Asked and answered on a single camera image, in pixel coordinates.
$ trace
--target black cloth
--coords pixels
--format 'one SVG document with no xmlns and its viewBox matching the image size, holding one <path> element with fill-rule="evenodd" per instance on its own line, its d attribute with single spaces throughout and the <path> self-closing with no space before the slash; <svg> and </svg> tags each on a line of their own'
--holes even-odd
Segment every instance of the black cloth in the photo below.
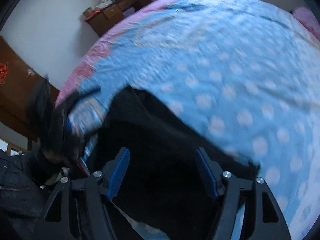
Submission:
<svg viewBox="0 0 320 240">
<path fill-rule="evenodd" d="M 101 170 L 121 147 L 130 150 L 131 159 L 114 203 L 136 221 L 164 231 L 171 240 L 205 239 L 219 214 L 220 203 L 206 195 L 194 164 L 198 147 L 239 178 L 253 180 L 260 168 L 252 162 L 248 166 L 236 162 L 186 126 L 156 97 L 131 87 L 111 103 L 87 161 L 90 172 Z M 114 224 L 120 223 L 118 216 L 110 216 Z"/>
<path fill-rule="evenodd" d="M 8 225 L 5 226 L 5 221 L 10 222 L 21 239 L 31 239 L 37 218 L 49 196 L 47 190 L 39 186 L 60 168 L 48 162 L 40 151 L 7 156 L 0 150 L 1 239 L 11 231 Z M 10 236 L 9 239 L 15 239 L 14 235 Z"/>
</svg>

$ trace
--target bed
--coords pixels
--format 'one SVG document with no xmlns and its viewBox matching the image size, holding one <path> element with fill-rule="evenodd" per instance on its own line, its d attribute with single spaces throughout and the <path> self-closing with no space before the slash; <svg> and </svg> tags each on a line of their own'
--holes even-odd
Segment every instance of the bed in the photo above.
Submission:
<svg viewBox="0 0 320 240">
<path fill-rule="evenodd" d="M 301 240 L 320 214 L 319 68 L 320 42 L 276 6 L 157 0 L 99 39 L 56 104 L 74 89 L 99 84 L 101 94 L 70 115 L 84 132 L 101 125 L 126 84 L 150 91 L 227 154 L 259 161 L 292 239 Z"/>
</svg>

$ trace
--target drawer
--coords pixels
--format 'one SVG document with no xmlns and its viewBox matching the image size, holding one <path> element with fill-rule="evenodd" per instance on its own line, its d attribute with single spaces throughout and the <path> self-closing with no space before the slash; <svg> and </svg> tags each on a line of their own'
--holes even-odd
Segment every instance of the drawer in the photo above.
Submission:
<svg viewBox="0 0 320 240">
<path fill-rule="evenodd" d="M 118 4 L 118 6 L 121 10 L 125 10 L 129 8 L 131 5 L 133 5 L 136 1 L 138 0 L 123 0 Z"/>
<path fill-rule="evenodd" d="M 114 4 L 114 5 L 111 5 L 110 7 L 108 7 L 107 9 L 105 9 L 103 11 L 103 13 L 110 20 L 116 14 L 118 14 L 118 13 L 122 14 L 122 11 L 119 9 L 119 7 L 116 4 Z"/>
</svg>

